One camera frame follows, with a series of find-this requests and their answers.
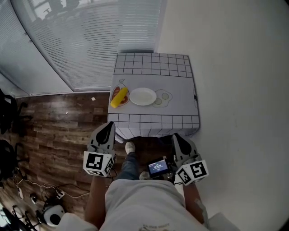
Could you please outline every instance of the white tablecloth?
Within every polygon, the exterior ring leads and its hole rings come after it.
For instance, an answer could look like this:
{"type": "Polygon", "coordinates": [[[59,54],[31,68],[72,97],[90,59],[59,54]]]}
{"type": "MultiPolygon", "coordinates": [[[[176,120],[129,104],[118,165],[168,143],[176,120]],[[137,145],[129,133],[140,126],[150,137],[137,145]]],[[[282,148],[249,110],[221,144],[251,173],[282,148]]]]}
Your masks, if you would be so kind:
{"type": "Polygon", "coordinates": [[[109,105],[108,121],[124,139],[136,136],[163,137],[179,133],[192,136],[200,126],[197,97],[186,55],[122,53],[112,78],[113,92],[128,87],[150,88],[157,94],[155,103],[138,106],[129,100],[119,107],[109,105]]]}

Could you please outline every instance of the window blinds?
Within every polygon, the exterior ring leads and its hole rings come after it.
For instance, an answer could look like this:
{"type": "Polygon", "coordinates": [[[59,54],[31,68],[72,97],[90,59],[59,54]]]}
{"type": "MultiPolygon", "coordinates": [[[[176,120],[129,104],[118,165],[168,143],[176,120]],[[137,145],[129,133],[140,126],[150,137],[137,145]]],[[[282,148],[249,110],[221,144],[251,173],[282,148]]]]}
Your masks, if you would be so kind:
{"type": "Polygon", "coordinates": [[[109,89],[116,54],[153,51],[161,0],[12,0],[33,43],[74,91],[109,89]]]}

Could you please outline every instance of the white shirt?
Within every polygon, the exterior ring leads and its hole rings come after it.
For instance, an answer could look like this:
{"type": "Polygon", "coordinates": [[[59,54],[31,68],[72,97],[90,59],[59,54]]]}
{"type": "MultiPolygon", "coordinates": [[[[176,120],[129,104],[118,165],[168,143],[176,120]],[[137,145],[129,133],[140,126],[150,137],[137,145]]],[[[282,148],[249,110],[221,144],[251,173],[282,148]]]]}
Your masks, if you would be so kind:
{"type": "MultiPolygon", "coordinates": [[[[168,181],[119,179],[111,183],[105,201],[106,218],[100,231],[207,231],[185,209],[184,198],[168,181]]],[[[57,230],[98,229],[66,213],[57,230]]]]}

